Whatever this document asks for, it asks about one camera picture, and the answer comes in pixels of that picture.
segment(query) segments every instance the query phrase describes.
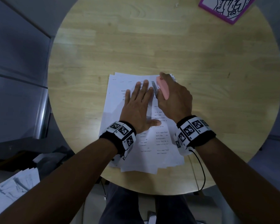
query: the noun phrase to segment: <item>forearm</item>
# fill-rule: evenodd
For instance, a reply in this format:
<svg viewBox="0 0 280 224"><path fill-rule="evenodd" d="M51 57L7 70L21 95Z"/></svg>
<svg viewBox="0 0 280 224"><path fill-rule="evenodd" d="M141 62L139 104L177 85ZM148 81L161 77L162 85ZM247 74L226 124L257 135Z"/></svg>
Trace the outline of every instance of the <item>forearm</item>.
<svg viewBox="0 0 280 224"><path fill-rule="evenodd" d="M116 153L106 139L93 142L1 213L0 223L70 223Z"/></svg>
<svg viewBox="0 0 280 224"><path fill-rule="evenodd" d="M273 185L216 138L196 150L244 223L280 223L280 192Z"/></svg>

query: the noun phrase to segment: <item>cartoon drawing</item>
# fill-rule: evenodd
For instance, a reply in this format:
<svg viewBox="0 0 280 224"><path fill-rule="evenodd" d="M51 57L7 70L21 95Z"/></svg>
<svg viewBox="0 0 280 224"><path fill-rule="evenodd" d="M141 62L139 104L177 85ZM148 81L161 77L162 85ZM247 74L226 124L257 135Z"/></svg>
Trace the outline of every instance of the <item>cartoon drawing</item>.
<svg viewBox="0 0 280 224"><path fill-rule="evenodd" d="M250 0L218 0L214 11L229 19L237 17Z"/></svg>

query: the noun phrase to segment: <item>left hand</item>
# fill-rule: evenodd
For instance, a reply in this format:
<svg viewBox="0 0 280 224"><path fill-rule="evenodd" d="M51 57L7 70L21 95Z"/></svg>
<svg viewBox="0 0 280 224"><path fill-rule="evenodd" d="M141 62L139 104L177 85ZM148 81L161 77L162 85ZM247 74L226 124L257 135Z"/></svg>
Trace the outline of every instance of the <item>left hand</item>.
<svg viewBox="0 0 280 224"><path fill-rule="evenodd" d="M153 96L153 88L150 87L148 80L144 80L142 89L141 82L137 82L132 96L131 91L127 90L125 93L125 102L121 111L119 121L127 121L132 124L137 134L148 130L152 126L160 126L161 121L157 119L147 120L146 113L148 102Z"/></svg>

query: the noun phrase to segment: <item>hand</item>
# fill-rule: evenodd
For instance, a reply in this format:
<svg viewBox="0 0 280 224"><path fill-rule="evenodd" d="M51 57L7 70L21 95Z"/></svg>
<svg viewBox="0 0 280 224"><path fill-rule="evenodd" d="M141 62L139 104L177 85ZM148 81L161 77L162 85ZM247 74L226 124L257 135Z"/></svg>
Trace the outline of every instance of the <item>hand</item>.
<svg viewBox="0 0 280 224"><path fill-rule="evenodd" d="M193 97L187 88L174 82L170 74L161 72L160 76L168 84L169 98L165 100L162 91L158 89L157 100L159 108L175 123L187 116L191 116Z"/></svg>
<svg viewBox="0 0 280 224"><path fill-rule="evenodd" d="M160 126L161 121L157 119L146 119L148 102L153 96L153 88L150 87L148 80L144 80L142 89L140 90L141 83L137 82L134 92L130 97L130 90L125 93L125 102L120 115L120 121L127 121L132 124L137 133L142 133L152 126Z"/></svg>

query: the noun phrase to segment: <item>leg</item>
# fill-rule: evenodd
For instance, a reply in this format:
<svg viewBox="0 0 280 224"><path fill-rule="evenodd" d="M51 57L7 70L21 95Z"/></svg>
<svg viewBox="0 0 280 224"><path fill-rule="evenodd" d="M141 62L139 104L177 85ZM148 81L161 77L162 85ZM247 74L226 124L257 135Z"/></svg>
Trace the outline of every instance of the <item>leg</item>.
<svg viewBox="0 0 280 224"><path fill-rule="evenodd" d="M143 224L139 212L138 193L110 182L106 208L99 224Z"/></svg>
<svg viewBox="0 0 280 224"><path fill-rule="evenodd" d="M156 196L155 206L157 211L156 224L196 224L183 195Z"/></svg>

